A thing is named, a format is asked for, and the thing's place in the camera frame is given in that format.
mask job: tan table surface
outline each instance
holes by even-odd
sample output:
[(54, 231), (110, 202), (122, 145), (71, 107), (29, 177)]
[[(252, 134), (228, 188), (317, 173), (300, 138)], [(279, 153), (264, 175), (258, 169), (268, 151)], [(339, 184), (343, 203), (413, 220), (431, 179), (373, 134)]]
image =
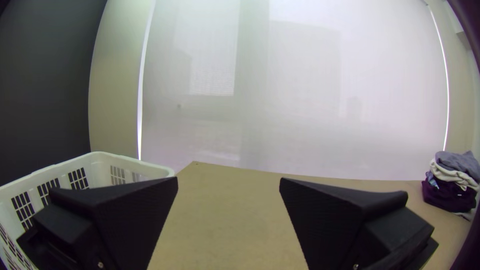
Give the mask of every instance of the tan table surface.
[(192, 162), (178, 174), (178, 194), (148, 270), (306, 270), (279, 193), (282, 176), (351, 189), (408, 192), (407, 207), (435, 227), (439, 247), (423, 269), (449, 269), (470, 222), (422, 200), (420, 181), (298, 176)]

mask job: frosted window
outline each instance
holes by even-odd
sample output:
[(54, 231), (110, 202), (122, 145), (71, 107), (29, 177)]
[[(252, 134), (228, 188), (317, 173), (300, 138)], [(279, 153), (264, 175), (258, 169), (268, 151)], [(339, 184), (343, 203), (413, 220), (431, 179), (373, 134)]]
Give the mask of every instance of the frosted window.
[(447, 83), (419, 0), (157, 0), (142, 159), (421, 180)]

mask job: white plastic laundry basket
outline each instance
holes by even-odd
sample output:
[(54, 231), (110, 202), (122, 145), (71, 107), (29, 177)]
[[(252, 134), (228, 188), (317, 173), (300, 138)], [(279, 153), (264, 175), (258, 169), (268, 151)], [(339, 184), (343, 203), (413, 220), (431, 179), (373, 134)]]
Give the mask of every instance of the white plastic laundry basket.
[(37, 269), (17, 244), (32, 216), (49, 203), (51, 187), (84, 190), (174, 176), (171, 168), (92, 152), (37, 170), (0, 187), (0, 258), (9, 270)]

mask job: stack of clothes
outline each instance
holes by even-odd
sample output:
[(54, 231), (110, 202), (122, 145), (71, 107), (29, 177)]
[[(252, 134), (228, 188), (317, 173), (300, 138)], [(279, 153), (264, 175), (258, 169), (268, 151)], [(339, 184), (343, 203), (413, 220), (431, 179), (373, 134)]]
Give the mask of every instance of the stack of clothes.
[(480, 190), (480, 164), (474, 154), (440, 151), (430, 161), (430, 170), (421, 183), (423, 200), (468, 220), (477, 207)]

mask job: gray clothing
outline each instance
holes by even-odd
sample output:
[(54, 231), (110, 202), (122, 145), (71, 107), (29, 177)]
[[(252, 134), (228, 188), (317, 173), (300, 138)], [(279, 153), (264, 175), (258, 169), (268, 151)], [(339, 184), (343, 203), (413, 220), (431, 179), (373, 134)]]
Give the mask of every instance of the gray clothing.
[(439, 151), (435, 154), (435, 161), (442, 168), (466, 173), (477, 183), (480, 182), (480, 164), (472, 151), (467, 151), (464, 154)]

